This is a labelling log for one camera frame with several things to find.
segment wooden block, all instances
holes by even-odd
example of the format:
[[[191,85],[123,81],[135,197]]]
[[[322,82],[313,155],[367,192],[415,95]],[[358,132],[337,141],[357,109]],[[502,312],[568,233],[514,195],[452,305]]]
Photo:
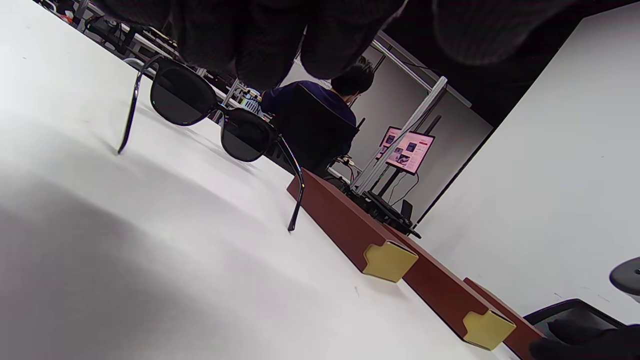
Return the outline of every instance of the wooden block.
[[[359,271],[400,281],[418,256],[335,186],[305,169],[303,177],[302,207]],[[299,189],[298,180],[294,179],[287,191],[295,198]]]
[[[404,281],[462,340],[495,349],[516,325],[413,240],[385,225],[396,239],[418,255]]]
[[[533,325],[524,320],[518,313],[503,303],[487,289],[466,278],[465,284],[469,285],[476,293],[480,294],[494,308],[516,324],[516,329],[504,340],[504,343],[522,360],[535,360],[529,353],[529,344],[544,338],[544,335]]]

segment sunglasses frame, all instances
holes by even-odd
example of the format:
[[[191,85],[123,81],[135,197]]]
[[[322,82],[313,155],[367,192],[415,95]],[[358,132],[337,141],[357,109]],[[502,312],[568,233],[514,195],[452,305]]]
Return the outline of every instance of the sunglasses frame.
[[[302,196],[304,195],[305,192],[305,182],[304,182],[304,178],[302,176],[302,169],[300,169],[300,165],[298,164],[298,161],[296,160],[295,156],[293,155],[293,152],[291,152],[291,148],[289,148],[289,145],[287,144],[287,142],[284,140],[284,138],[282,137],[282,135],[278,132],[278,129],[276,129],[275,126],[273,126],[272,124],[270,124],[269,122],[265,121],[264,119],[260,118],[258,115],[246,110],[246,109],[242,109],[242,108],[236,108],[236,109],[226,109],[225,107],[223,107],[222,105],[220,105],[218,103],[218,96],[216,95],[216,92],[213,90],[213,88],[211,87],[211,85],[205,80],[203,79],[201,76],[199,76],[198,74],[196,74],[194,71],[192,71],[191,69],[189,69],[188,67],[186,67],[185,65],[169,59],[163,55],[155,55],[154,57],[152,57],[151,59],[149,59],[149,61],[147,61],[142,68],[138,71],[138,75],[136,76],[136,83],[134,85],[133,88],[133,96],[131,97],[131,105],[129,106],[129,115],[127,116],[127,124],[125,127],[125,131],[122,137],[122,143],[120,144],[120,147],[118,148],[118,155],[120,155],[122,153],[122,151],[124,150],[124,148],[127,145],[127,142],[129,141],[129,135],[131,134],[131,127],[133,125],[133,117],[134,117],[134,113],[136,111],[136,104],[138,103],[138,94],[140,92],[140,81],[142,80],[142,76],[144,75],[145,71],[147,69],[149,69],[153,64],[158,64],[158,70],[156,71],[156,76],[153,80],[153,85],[152,85],[152,91],[154,86],[156,86],[156,79],[160,77],[160,75],[169,70],[169,69],[179,69],[179,70],[185,70],[191,73],[192,76],[200,79],[201,81],[203,81],[206,85],[207,88],[211,91],[211,94],[214,98],[214,104],[205,112],[202,114],[202,116],[199,119],[196,119],[192,122],[187,122],[184,125],[183,124],[175,124],[169,120],[167,120],[165,117],[163,117],[165,120],[167,120],[169,123],[177,125],[177,126],[192,126],[197,124],[198,122],[206,119],[208,116],[212,115],[213,113],[220,111],[223,114],[223,120],[221,121],[220,124],[220,137],[221,137],[221,143],[222,143],[222,147],[225,150],[225,152],[233,157],[236,160],[245,162],[245,163],[250,163],[253,162],[255,160],[258,160],[260,157],[262,157],[267,151],[268,149],[272,148],[272,146],[274,146],[276,143],[278,144],[278,146],[280,147],[280,150],[282,151],[283,154],[285,154],[285,157],[287,158],[287,161],[289,162],[289,164],[291,165],[291,167],[293,168],[293,170],[296,173],[296,177],[298,178],[298,181],[300,182],[300,192],[298,194],[298,198],[296,199],[296,207],[293,211],[293,215],[291,217],[291,221],[289,222],[289,226],[287,227],[287,229],[289,230],[289,232],[294,231],[296,228],[296,221],[298,219],[298,213],[300,212],[300,207],[302,204]],[[156,105],[154,104],[153,101],[151,101],[151,105],[153,106],[154,110],[158,113],[158,115],[161,115],[161,112],[158,111],[158,109],[156,108]],[[265,146],[264,151],[262,151],[255,159],[252,160],[244,160],[244,159],[240,159],[236,156],[234,156],[233,152],[230,152],[227,149],[227,146],[225,145],[224,142],[224,137],[225,137],[225,126],[228,125],[229,122],[229,117],[233,116],[233,112],[235,111],[241,111],[243,113],[248,113],[251,116],[257,118],[260,120],[260,124],[264,124],[265,128],[267,129],[267,131],[269,132],[269,144],[268,146]]]

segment man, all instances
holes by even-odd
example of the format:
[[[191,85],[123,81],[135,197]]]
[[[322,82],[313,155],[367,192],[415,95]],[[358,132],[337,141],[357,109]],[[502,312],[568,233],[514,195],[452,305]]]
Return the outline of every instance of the man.
[[[373,64],[361,56],[345,73],[331,80],[330,90],[312,81],[297,81],[262,94],[260,107],[264,112],[278,116],[289,105],[294,87],[301,84],[327,108],[355,127],[356,115],[348,104],[371,87],[373,75]],[[346,155],[350,148],[351,144],[346,144],[341,153]]]

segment display screen with images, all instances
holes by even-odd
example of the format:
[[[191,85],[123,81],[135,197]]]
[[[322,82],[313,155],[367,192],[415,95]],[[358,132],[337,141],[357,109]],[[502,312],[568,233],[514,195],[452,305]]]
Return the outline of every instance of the display screen with images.
[[[389,127],[387,134],[380,143],[380,152],[376,159],[380,159],[382,157],[382,155],[391,146],[391,143],[393,143],[400,135],[400,132],[401,129],[397,127]],[[400,144],[396,147],[394,153],[391,154],[391,157],[387,160],[387,164],[414,175],[418,172],[418,168],[420,167],[420,164],[422,164],[422,160],[424,160],[424,156],[427,154],[427,151],[429,151],[434,139],[435,137],[433,136],[410,131],[400,141]]]

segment black hair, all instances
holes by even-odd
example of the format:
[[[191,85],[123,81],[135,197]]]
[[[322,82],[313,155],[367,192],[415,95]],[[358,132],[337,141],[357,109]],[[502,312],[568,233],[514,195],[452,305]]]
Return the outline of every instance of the black hair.
[[[373,84],[373,64],[364,56],[342,75],[331,80],[331,87],[340,96],[362,94]]]

